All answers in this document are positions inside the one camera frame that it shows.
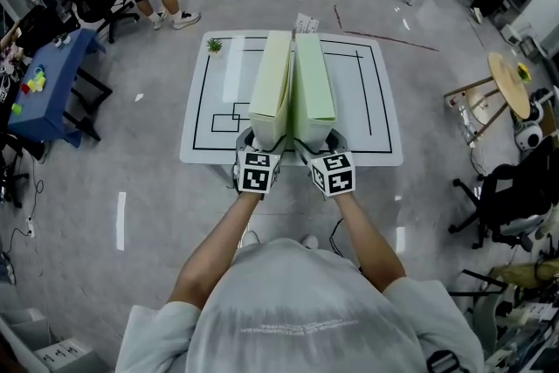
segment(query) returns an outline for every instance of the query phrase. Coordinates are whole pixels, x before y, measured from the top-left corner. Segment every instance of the sock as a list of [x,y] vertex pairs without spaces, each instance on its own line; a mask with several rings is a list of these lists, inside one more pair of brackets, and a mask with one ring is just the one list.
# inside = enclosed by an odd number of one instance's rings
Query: sock
[[151,15],[148,16],[148,17],[149,17],[149,20],[153,23],[158,22],[158,21],[161,20],[161,18],[159,17],[159,14],[156,13],[156,12],[151,13]]
[[177,20],[181,20],[181,18],[183,17],[183,12],[182,11],[177,11],[175,14],[171,14],[171,20],[173,22],[176,22]]

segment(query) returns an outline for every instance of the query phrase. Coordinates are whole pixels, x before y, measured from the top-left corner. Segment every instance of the gray t-shirt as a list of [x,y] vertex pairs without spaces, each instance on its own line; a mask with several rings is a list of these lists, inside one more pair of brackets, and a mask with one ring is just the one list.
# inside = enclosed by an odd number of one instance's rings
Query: gray t-shirt
[[346,259],[278,239],[240,249],[202,311],[133,307],[116,372],[411,373],[444,349],[483,371],[440,282],[403,278],[381,294]]

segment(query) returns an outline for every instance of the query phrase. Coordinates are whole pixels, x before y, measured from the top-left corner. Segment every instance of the white tabletop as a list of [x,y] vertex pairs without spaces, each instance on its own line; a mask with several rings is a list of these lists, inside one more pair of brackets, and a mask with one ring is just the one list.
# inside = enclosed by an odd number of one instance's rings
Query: white tabletop
[[[229,165],[237,137],[250,126],[248,106],[269,31],[210,31],[204,35],[184,118],[181,161]],[[338,120],[357,166],[397,166],[403,161],[388,74],[378,43],[321,34],[334,86]],[[221,38],[218,58],[206,48]],[[287,146],[282,164],[301,165]]]

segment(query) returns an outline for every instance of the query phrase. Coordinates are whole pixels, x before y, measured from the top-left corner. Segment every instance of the gray floor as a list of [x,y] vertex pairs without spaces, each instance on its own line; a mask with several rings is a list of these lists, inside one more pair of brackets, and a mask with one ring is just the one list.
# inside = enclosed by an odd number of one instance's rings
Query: gray floor
[[[515,252],[489,241],[473,251],[473,229],[460,235],[446,230],[473,209],[451,180],[461,177],[474,184],[475,173],[459,117],[444,106],[442,94],[487,77],[490,51],[515,61],[510,46],[487,21],[473,24],[456,0],[418,0],[413,7],[405,0],[181,1],[202,11],[197,25],[153,31],[146,19],[122,24],[107,56],[89,61],[114,89],[97,115],[102,141],[84,140],[79,150],[56,142],[46,163],[36,166],[36,179],[45,181],[35,213],[38,235],[14,238],[11,256],[18,283],[0,286],[0,307],[38,307],[57,336],[78,337],[114,365],[130,307],[160,307],[166,301],[178,269],[236,196],[203,166],[186,166],[178,157],[201,37],[212,30],[289,30],[297,12],[319,18],[323,32],[384,37],[378,42],[394,93],[404,163],[359,169],[356,195],[391,244],[396,228],[405,228],[401,256],[409,275],[450,285],[463,268],[487,272],[513,255],[529,259],[522,249]],[[529,88],[546,86],[542,69],[528,66],[534,78]],[[144,97],[135,102],[138,93]],[[518,161],[507,114],[475,155],[487,170]],[[31,170],[28,156],[22,170]],[[128,194],[124,252],[115,248],[119,191]],[[32,204],[28,187],[22,211],[6,205],[0,209],[4,250],[14,226],[25,229]],[[262,239],[312,232],[329,248],[338,216],[335,204],[323,201],[305,170],[283,169],[250,226]],[[343,228],[336,239],[342,252],[352,256]]]

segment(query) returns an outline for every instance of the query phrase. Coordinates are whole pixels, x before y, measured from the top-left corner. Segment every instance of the green plant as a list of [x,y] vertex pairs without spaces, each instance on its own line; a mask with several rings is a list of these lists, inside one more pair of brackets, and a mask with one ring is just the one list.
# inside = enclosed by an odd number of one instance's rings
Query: green plant
[[208,52],[217,53],[221,50],[222,46],[223,44],[221,42],[221,39],[214,39],[214,38],[208,39]]

